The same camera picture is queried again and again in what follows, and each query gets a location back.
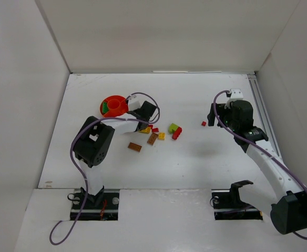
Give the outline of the green lego plate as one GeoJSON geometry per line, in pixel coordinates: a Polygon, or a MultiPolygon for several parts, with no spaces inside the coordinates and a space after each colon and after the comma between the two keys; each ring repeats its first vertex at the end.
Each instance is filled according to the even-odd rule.
{"type": "Polygon", "coordinates": [[[107,113],[108,111],[109,111],[108,103],[103,102],[103,106],[102,106],[102,112],[103,112],[103,114],[107,113]]]}

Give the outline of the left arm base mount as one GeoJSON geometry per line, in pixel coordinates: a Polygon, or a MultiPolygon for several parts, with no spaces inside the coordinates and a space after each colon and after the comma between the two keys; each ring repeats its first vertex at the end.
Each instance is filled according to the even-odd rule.
{"type": "MultiPolygon", "coordinates": [[[[69,193],[67,199],[71,201],[70,220],[74,221],[79,214],[85,196],[83,188],[69,193]]],[[[79,215],[79,221],[117,221],[120,190],[104,189],[96,197],[88,195],[85,206],[79,215]]]]}

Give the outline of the small yellow lego brick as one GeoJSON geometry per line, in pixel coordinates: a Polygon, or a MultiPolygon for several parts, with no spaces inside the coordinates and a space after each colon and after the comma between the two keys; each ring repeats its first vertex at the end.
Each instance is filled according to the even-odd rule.
{"type": "Polygon", "coordinates": [[[158,134],[158,139],[159,140],[165,140],[165,137],[166,137],[166,134],[164,133],[164,132],[160,132],[159,134],[158,134]]]}

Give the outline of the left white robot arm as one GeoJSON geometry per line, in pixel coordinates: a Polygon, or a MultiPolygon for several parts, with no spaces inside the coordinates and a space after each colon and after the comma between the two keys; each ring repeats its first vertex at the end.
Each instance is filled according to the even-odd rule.
{"type": "Polygon", "coordinates": [[[148,101],[117,117],[88,117],[70,147],[70,158],[84,177],[85,187],[73,196],[80,205],[97,207],[104,183],[98,166],[106,158],[113,137],[145,129],[159,107],[148,101]]]}

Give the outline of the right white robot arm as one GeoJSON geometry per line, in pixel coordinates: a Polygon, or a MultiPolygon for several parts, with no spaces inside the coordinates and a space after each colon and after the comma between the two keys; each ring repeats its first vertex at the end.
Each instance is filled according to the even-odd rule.
{"type": "Polygon", "coordinates": [[[211,104],[208,125],[218,126],[233,135],[234,141],[254,161],[274,191],[264,193],[252,181],[234,182],[230,193],[234,204],[251,205],[267,214],[282,235],[307,228],[307,187],[274,152],[266,133],[253,123],[253,107],[242,99],[211,104]]]}

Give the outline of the orange round divided container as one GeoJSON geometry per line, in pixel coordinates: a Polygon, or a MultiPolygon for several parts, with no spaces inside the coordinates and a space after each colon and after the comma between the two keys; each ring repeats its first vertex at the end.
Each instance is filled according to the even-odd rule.
{"type": "Polygon", "coordinates": [[[101,102],[99,110],[104,118],[121,116],[124,113],[128,112],[126,98],[119,95],[109,96],[101,102]],[[109,108],[109,111],[105,114],[103,114],[102,112],[103,102],[108,103],[108,108],[109,108]]]}

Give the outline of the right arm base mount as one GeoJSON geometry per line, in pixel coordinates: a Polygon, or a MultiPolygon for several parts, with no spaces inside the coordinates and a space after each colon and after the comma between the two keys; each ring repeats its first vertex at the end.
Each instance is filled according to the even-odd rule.
{"type": "Polygon", "coordinates": [[[263,220],[262,213],[255,207],[235,201],[229,189],[211,190],[210,205],[216,221],[263,220]]]}

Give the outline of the lime green lego brick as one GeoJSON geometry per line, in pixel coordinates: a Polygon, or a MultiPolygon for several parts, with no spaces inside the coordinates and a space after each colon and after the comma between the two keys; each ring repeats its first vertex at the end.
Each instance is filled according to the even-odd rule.
{"type": "Polygon", "coordinates": [[[178,125],[172,123],[172,124],[169,126],[169,128],[168,128],[169,134],[173,134],[178,128],[179,128],[178,125]]]}

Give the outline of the brown lego plate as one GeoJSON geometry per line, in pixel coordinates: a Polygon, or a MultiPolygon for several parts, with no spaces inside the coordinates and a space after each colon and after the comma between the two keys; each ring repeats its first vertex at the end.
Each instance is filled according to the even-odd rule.
{"type": "Polygon", "coordinates": [[[128,148],[131,149],[131,150],[133,150],[133,151],[140,152],[142,146],[139,145],[139,144],[135,144],[135,143],[133,143],[133,142],[130,142],[129,145],[128,145],[128,148]]]}
{"type": "Polygon", "coordinates": [[[155,141],[157,140],[158,136],[159,136],[158,134],[152,133],[151,136],[149,137],[147,143],[149,145],[153,145],[155,143],[155,141]]]}

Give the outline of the yellow striped lego brick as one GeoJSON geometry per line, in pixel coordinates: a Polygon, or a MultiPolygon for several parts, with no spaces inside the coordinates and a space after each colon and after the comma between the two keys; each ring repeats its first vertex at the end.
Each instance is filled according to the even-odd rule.
{"type": "Polygon", "coordinates": [[[146,127],[143,130],[140,130],[139,133],[149,134],[151,132],[151,127],[146,127]]]}

